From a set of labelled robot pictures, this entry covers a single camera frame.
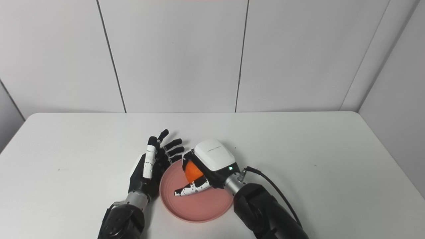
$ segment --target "black robotic finger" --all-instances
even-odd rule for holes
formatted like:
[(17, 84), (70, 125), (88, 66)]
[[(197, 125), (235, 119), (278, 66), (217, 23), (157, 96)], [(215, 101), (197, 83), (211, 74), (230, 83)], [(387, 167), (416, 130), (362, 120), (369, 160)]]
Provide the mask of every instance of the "black robotic finger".
[(172, 157), (172, 158), (170, 158), (168, 161), (170, 162), (170, 163), (174, 163), (174, 162), (176, 162), (176, 161), (178, 161), (178, 160), (180, 160), (180, 159), (182, 159), (182, 155), (181, 154), (179, 154), (179, 155), (176, 155), (176, 156), (174, 156), (174, 157)]
[(182, 139), (175, 139), (175, 140), (171, 141), (170, 143), (164, 145), (163, 148), (166, 151), (168, 151), (168, 150), (172, 149), (173, 147), (176, 147), (176, 146), (178, 146), (178, 145), (180, 145), (182, 143), (183, 143)]
[(164, 140), (164, 138), (169, 134), (170, 132), (165, 129), (164, 131), (161, 132), (161, 134), (158, 137), (158, 141), (159, 143), (162, 143), (162, 141)]
[(168, 157), (172, 157), (172, 156), (174, 156), (174, 155), (176, 155), (176, 154), (183, 153), (183, 152), (184, 152), (184, 147), (183, 147), (183, 146), (180, 146), (180, 147), (177, 147), (177, 148), (175, 148), (175, 149), (173, 149), (173, 150), (168, 151), (168, 152), (166, 153), (166, 155), (167, 155)]
[(147, 141), (148, 145), (152, 145), (155, 148), (158, 148), (160, 146), (159, 142), (158, 142), (158, 138), (156, 138), (155, 136), (151, 136), (149, 137), (149, 140)]
[(156, 151), (156, 155), (155, 158), (156, 159), (162, 159), (162, 157), (165, 156), (165, 149), (164, 148), (160, 148)]

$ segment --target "cable connector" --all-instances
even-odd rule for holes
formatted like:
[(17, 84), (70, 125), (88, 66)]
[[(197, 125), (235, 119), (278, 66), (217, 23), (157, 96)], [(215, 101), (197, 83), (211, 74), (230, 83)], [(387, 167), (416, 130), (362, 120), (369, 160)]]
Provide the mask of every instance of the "cable connector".
[(245, 178), (245, 175), (246, 175), (246, 170), (245, 169), (243, 169), (242, 170), (242, 172), (241, 172), (241, 174), (239, 175), (239, 177), (238, 177), (238, 181), (240, 181), (240, 182), (243, 182), (244, 181), (244, 178)]
[(262, 174), (262, 172), (260, 170), (253, 168), (253, 167), (250, 167), (250, 166), (247, 166), (246, 168), (244, 168), (244, 171), (251, 171), (255, 174), (260, 174), (260, 175)]

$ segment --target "orange fruit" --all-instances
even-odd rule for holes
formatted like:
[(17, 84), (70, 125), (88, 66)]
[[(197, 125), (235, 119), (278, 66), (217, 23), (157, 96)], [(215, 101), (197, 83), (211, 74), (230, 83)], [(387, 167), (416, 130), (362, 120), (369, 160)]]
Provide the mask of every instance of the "orange fruit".
[(192, 161), (187, 162), (184, 174), (186, 175), (186, 179), (189, 183), (204, 175)]

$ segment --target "white wall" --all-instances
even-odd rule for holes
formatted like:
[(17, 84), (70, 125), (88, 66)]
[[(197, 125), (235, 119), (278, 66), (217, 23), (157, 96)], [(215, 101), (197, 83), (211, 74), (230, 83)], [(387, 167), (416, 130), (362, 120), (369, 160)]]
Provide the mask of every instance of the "white wall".
[(0, 1), (0, 78), (25, 117), (124, 112), (95, 0)]
[(23, 123), (23, 118), (0, 84), (0, 152)]
[[(250, 0), (240, 81), (248, 0), (99, 4), (128, 112), (233, 112), (356, 110), (415, 1)], [(0, 77), (25, 117), (124, 112), (95, 0), (1, 1)]]
[(425, 1), (420, 1), (360, 108), (360, 115), (423, 196), (425, 196), (424, 23)]
[(234, 112), (247, 0), (100, 0), (127, 112)]
[[(411, 1), (394, 1), (402, 22)], [(340, 110), (388, 2), (251, 0), (237, 110)]]

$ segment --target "white tabletop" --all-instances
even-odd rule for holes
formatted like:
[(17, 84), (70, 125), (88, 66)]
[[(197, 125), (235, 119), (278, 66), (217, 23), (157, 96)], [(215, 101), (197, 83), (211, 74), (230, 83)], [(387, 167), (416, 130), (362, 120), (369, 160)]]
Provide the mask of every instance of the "white tabletop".
[[(217, 138), (241, 168), (263, 171), (310, 239), (425, 236), (425, 200), (357, 113), (44, 113), (0, 155), (1, 238), (96, 238), (106, 208), (126, 197), (149, 136), (165, 128), (187, 149)], [(284, 204), (261, 178), (246, 179)], [(232, 208), (193, 224), (158, 199), (145, 216), (148, 238), (254, 238)]]

